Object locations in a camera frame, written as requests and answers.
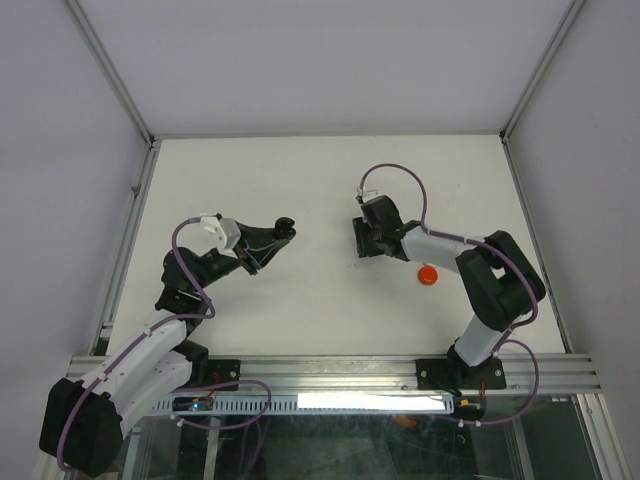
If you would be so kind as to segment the black earbud with case lid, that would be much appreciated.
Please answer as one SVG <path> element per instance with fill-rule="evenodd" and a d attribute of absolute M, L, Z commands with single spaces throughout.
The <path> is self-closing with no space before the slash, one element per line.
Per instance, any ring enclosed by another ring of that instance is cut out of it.
<path fill-rule="evenodd" d="M 291 240 L 296 236 L 295 221 L 289 217 L 280 217 L 274 224 L 274 238 Z"/>

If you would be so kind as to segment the red round charging case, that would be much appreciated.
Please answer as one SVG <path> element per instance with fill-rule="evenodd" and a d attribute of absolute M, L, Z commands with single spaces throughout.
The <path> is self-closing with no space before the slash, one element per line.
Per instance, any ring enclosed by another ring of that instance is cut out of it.
<path fill-rule="evenodd" d="M 417 279 L 422 285 L 432 286 L 438 281 L 439 274 L 435 267 L 423 265 L 417 272 Z"/>

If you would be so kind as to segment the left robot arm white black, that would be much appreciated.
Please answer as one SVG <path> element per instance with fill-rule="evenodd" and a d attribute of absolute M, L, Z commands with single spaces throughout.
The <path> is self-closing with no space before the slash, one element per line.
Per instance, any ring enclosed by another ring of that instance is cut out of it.
<path fill-rule="evenodd" d="M 162 261 L 163 290 L 149 319 L 93 370 L 51 387 L 40 450 L 63 472 L 103 474 L 155 403 L 208 380 L 209 351 L 189 338 L 216 316 L 206 287 L 238 269 L 258 274 L 295 236 L 295 222 L 288 217 L 268 228 L 220 214 L 182 221 Z"/>

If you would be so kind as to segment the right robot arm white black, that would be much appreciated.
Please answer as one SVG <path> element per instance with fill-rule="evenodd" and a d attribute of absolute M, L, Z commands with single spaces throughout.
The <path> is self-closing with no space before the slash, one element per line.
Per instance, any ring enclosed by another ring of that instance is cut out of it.
<path fill-rule="evenodd" d="M 360 258 L 381 255 L 444 268 L 460 276 L 473 311 L 463 334 L 440 367 L 426 371 L 433 389 L 460 395 L 477 388 L 489 374 L 490 358 L 516 328 L 518 319 L 535 317 L 546 296 L 544 283 L 514 238 L 497 230 L 473 240 L 436 232 L 414 220 L 403 222 L 386 195 L 357 197 L 361 215 L 352 220 Z"/>

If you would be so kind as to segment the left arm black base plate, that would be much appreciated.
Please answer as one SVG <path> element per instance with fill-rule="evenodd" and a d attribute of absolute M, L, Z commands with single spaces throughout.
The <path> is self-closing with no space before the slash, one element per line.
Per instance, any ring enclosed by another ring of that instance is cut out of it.
<path fill-rule="evenodd" d="M 241 376 L 239 359 L 210 358 L 193 363 L 192 374 L 184 387 L 201 388 L 213 392 L 213 387 L 223 384 L 220 391 L 237 391 L 238 385 L 230 385 Z"/>

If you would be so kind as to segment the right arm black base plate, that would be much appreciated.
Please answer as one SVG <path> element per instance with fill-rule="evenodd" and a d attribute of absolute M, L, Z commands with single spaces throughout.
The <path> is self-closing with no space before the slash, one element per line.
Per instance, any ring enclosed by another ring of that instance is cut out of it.
<path fill-rule="evenodd" d="M 491 357 L 478 366 L 446 357 L 422 358 L 415 361 L 419 390 L 442 390 L 454 394 L 462 390 L 505 390 L 507 387 L 503 364 Z"/>

